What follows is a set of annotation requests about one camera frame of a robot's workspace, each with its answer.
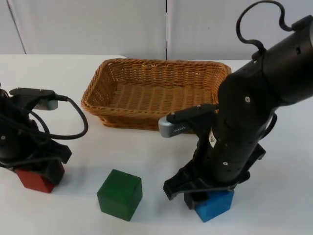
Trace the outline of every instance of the sticker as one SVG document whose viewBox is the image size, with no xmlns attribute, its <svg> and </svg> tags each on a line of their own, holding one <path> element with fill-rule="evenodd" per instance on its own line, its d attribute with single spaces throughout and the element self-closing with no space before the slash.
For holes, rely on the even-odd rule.
<svg viewBox="0 0 313 235">
<path fill-rule="evenodd" d="M 214 146 L 216 144 L 216 138 L 213 134 L 212 129 L 211 129 L 210 134 L 209 134 L 209 143 L 211 144 L 212 148 L 214 148 Z"/>
</svg>

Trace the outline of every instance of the basket rim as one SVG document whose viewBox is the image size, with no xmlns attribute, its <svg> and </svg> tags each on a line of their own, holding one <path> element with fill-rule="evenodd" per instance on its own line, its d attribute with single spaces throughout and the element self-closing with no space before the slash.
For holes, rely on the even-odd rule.
<svg viewBox="0 0 313 235">
<path fill-rule="evenodd" d="M 98 105 L 92 105 L 87 100 L 89 99 L 90 95 L 93 93 L 93 90 L 95 88 L 95 84 L 100 79 L 100 74 L 102 73 L 103 69 L 108 65 L 112 63 L 122 63 L 122 64 L 129 64 L 129 63 L 137 63 L 137 64 L 154 64 L 158 63 L 159 65 L 167 65 L 167 64 L 180 64 L 180 65 L 219 65 L 222 67 L 223 70 L 226 71 L 227 74 L 231 74 L 231 68 L 223 64 L 222 62 L 215 62 L 215 61 L 189 61 L 189 60 L 156 60 L 156 59 L 131 59 L 131 58 L 114 58 L 103 61 L 100 66 L 97 68 L 97 70 L 94 73 L 93 78 L 91 79 L 91 82 L 89 83 L 87 89 L 85 90 L 83 97 L 81 99 L 81 105 L 84 109 L 88 110 L 88 112 L 94 114 L 94 115 L 110 115 L 110 116 L 117 116 L 116 111 L 122 111 L 126 113 L 132 113 L 133 111 L 136 111 L 136 113 L 143 113 L 147 112 L 149 114 L 167 114 L 167 112 L 160 112 L 160 111 L 144 111 L 144 110 L 138 110 L 138 109 L 122 109 L 122 108 L 111 108 L 109 106 L 98 106 Z"/>
</svg>

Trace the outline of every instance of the woven basket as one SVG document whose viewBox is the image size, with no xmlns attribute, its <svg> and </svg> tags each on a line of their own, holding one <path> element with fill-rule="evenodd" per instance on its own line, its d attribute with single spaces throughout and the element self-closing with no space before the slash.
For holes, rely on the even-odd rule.
<svg viewBox="0 0 313 235">
<path fill-rule="evenodd" d="M 158 120 L 201 103 L 218 103 L 231 70 L 217 62 L 110 59 L 104 61 L 81 104 L 109 127 L 158 130 Z"/>
</svg>

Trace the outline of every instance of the white tabletop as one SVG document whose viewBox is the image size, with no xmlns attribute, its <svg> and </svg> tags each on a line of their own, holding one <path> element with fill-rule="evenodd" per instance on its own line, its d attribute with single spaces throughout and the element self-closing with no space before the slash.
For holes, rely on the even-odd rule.
<svg viewBox="0 0 313 235">
<path fill-rule="evenodd" d="M 100 63 L 114 57 L 119 56 L 1 55 L 1 87 L 51 89 L 79 103 Z M 247 61 L 223 62 L 234 71 Z M 252 167 L 250 180 L 235 189 L 232 208 L 207 223 L 188 210 L 183 195 L 169 201 L 162 190 L 164 181 L 192 158 L 195 136 L 164 139 L 158 132 L 107 128 L 86 114 L 89 132 L 60 141 L 73 154 L 51 194 L 25 189 L 14 173 L 0 169 L 0 233 L 313 234 L 312 107 L 313 99 L 278 110 L 273 132 L 261 142 L 267 154 Z M 37 113 L 52 133 L 82 129 L 69 104 Z M 99 209 L 96 192 L 112 169 L 142 178 L 143 199 L 131 222 Z"/>
</svg>

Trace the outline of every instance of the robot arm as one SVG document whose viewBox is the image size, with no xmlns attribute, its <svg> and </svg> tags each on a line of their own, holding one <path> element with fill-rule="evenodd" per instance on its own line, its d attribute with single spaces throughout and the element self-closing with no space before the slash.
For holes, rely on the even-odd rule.
<svg viewBox="0 0 313 235">
<path fill-rule="evenodd" d="M 243 15 L 263 2 L 278 5 L 281 28 L 294 31 L 269 50 L 240 33 Z M 159 129 L 165 137 L 189 129 L 199 137 L 193 159 L 164 183 L 169 199 L 178 193 L 233 190 L 249 179 L 248 170 L 265 154 L 258 142 L 275 125 L 275 110 L 313 95 L 313 17 L 288 27 L 284 14 L 283 6 L 275 1 L 260 1 L 247 8 L 237 21 L 237 35 L 259 50 L 221 84 L 219 105 L 198 105 L 160 119 Z"/>
</svg>

